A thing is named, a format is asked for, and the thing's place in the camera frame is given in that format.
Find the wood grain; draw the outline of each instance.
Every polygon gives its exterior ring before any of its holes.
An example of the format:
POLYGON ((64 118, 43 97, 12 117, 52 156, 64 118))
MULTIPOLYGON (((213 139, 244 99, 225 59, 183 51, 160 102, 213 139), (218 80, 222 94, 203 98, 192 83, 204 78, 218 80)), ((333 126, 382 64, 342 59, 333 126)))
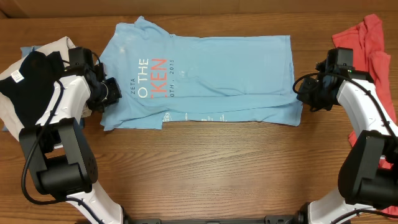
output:
MULTIPOLYGON (((291 35, 295 76, 313 72, 333 48, 331 35, 359 23, 366 13, 147 16, 172 34, 186 36, 291 35)), ((392 55, 391 91, 398 105, 398 14, 380 12, 386 52, 392 55)), ((67 35, 76 45, 102 52, 118 22, 133 17, 0 20, 0 70, 21 56, 19 47, 67 35)), ((349 153, 352 127, 341 107, 310 113, 299 127, 268 123, 165 123, 161 131, 104 132, 101 115, 84 133, 99 181, 133 218, 163 220, 250 218, 294 213, 336 187, 349 153)), ((21 194, 24 164, 18 142, 0 133, 0 223, 73 223, 83 217, 68 204, 36 206, 21 194)), ((28 190, 35 193, 31 179, 28 190)), ((375 216, 354 223, 389 223, 375 216)))

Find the red cloth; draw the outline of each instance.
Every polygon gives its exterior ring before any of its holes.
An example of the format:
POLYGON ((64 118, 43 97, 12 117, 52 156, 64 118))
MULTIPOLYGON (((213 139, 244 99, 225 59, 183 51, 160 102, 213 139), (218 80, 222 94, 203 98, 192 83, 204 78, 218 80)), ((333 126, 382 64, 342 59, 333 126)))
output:
MULTIPOLYGON (((396 122, 396 112, 392 105, 390 83, 388 79, 391 56, 384 52, 384 34, 382 21, 375 14, 368 15, 358 25, 332 36, 336 47, 354 50, 354 67, 356 70, 371 74, 376 86, 376 94, 390 118, 396 122)), ((354 131, 349 135, 353 146, 356 142, 354 131)), ((380 167, 390 169, 391 165, 380 160, 380 167)), ((389 207, 383 212, 398 215, 398 207, 389 207)))

